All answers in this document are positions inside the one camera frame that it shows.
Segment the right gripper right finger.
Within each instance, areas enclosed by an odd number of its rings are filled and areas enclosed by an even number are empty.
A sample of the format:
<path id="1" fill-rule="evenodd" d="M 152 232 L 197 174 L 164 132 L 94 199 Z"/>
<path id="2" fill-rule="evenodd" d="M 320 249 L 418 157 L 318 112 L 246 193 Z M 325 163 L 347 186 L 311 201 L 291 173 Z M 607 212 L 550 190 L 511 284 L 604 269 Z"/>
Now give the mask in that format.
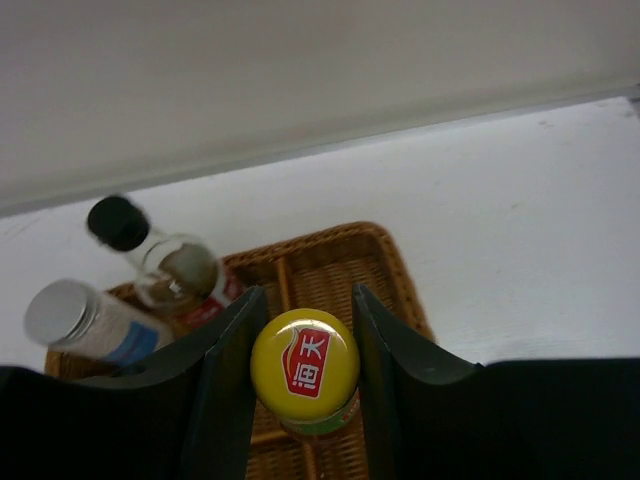
<path id="1" fill-rule="evenodd" d="M 635 479 L 635 358 L 474 364 L 352 293 L 374 479 Z"/>

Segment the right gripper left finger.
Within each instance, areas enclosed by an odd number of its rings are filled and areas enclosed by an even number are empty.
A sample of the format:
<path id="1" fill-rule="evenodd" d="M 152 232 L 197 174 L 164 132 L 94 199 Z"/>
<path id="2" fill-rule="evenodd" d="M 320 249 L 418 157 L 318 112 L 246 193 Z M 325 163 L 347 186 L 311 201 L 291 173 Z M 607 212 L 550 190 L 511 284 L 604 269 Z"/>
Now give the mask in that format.
<path id="1" fill-rule="evenodd" d="M 268 318 L 253 287 L 215 321 L 109 376 L 1 370 L 5 479 L 241 479 L 256 395 L 253 344 Z"/>

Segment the yellow-capped red sauce bottle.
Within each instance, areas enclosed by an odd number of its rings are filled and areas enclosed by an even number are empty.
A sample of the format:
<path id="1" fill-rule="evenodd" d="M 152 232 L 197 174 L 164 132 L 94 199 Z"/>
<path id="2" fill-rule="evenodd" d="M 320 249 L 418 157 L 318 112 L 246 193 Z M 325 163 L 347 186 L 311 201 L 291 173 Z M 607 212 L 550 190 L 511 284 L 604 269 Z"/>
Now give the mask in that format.
<path id="1" fill-rule="evenodd" d="M 269 321 L 251 352 L 257 399 L 288 434 L 327 442 L 360 410 L 360 354 L 352 331 L 334 315 L 288 310 Z"/>

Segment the tall black-capped sauce bottle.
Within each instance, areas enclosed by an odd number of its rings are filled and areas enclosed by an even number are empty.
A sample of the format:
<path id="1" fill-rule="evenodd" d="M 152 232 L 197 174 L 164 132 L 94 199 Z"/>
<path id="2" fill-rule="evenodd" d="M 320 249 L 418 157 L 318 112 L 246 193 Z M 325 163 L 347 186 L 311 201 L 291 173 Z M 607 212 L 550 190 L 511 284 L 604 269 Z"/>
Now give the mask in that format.
<path id="1" fill-rule="evenodd" d="M 99 243 L 136 270 L 139 300 L 184 329 L 211 322 L 245 292 L 232 269 L 199 238 L 159 230 L 124 196 L 97 202 L 86 225 Z"/>

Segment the black-capped shaker blue label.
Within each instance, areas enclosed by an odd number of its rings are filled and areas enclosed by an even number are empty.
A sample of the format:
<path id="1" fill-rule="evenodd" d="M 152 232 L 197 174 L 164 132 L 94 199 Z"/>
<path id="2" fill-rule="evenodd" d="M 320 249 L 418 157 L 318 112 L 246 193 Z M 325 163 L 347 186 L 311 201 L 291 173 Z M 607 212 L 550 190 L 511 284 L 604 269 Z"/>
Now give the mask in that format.
<path id="1" fill-rule="evenodd" d="M 24 315 L 36 343 L 117 366 L 136 363 L 175 340 L 171 328 L 76 280 L 57 280 L 38 292 Z"/>

